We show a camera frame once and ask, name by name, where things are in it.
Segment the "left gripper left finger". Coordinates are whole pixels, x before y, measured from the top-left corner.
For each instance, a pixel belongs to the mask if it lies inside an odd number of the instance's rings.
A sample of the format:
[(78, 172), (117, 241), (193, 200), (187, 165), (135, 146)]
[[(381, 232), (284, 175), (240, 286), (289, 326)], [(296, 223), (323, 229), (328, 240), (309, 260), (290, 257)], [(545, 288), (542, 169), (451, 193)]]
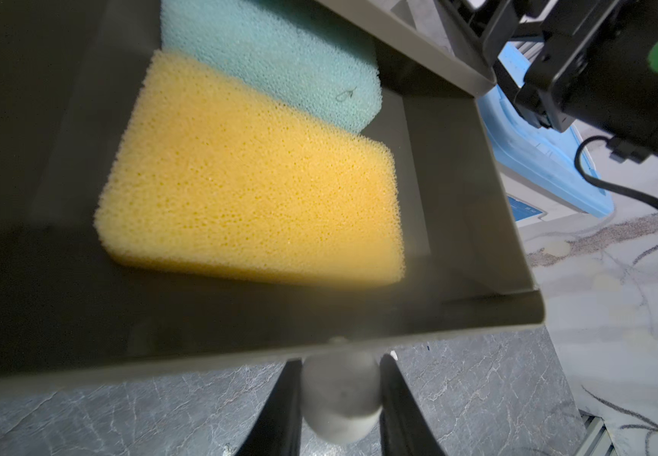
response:
[(302, 361), (285, 363), (256, 423), (236, 453), (242, 455), (300, 455)]

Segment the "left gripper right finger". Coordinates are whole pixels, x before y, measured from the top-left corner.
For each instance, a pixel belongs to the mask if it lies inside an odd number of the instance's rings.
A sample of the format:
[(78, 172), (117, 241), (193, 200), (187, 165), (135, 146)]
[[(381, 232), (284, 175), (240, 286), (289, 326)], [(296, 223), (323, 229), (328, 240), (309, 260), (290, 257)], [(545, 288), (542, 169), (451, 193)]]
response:
[(379, 419), (382, 454), (445, 455), (396, 360), (391, 355), (383, 355), (379, 366), (383, 407)]

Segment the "olive top drawer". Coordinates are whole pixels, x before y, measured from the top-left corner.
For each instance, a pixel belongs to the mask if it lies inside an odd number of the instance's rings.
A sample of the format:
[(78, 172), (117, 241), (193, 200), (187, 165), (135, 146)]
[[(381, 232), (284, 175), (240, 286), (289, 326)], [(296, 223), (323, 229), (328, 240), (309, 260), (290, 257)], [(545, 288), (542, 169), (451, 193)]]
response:
[(492, 69), (369, 1), (325, 8), (374, 37), (405, 279), (338, 289), (113, 262), (92, 219), (148, 62), (156, 1), (0, 1), (0, 394), (539, 326), (476, 100)]

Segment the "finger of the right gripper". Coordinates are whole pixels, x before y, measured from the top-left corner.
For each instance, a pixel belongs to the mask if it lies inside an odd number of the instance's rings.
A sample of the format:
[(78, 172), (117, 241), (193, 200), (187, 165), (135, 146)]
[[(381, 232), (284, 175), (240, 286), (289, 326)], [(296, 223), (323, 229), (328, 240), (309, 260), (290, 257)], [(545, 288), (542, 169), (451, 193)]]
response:
[(540, 41), (540, 0), (440, 1), (469, 43), (492, 67), (509, 41)]

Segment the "yellow sponge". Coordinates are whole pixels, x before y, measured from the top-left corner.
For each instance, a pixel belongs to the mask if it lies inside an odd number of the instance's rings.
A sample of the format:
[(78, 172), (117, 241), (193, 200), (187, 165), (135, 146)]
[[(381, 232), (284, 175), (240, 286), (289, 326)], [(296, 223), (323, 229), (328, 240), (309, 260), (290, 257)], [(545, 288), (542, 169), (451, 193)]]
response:
[(393, 154), (156, 51), (94, 214), (134, 267), (383, 286), (405, 275)]

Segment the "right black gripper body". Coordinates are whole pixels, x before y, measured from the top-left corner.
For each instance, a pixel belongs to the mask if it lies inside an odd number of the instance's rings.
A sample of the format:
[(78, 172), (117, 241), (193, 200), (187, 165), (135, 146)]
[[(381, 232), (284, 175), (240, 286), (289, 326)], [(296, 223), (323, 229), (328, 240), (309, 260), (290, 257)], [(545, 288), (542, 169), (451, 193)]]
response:
[(542, 45), (521, 81), (493, 66), (524, 120), (559, 132), (591, 125), (618, 138), (620, 162), (658, 157), (658, 1), (559, 1), (511, 38)]

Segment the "green sponge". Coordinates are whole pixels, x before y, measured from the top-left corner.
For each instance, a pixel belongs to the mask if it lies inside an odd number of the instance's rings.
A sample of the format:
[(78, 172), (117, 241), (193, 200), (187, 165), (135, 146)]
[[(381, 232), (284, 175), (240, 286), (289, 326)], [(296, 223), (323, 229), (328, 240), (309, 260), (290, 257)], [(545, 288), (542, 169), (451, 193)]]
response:
[(382, 107), (374, 39), (315, 1), (163, 1), (164, 49), (359, 133)]

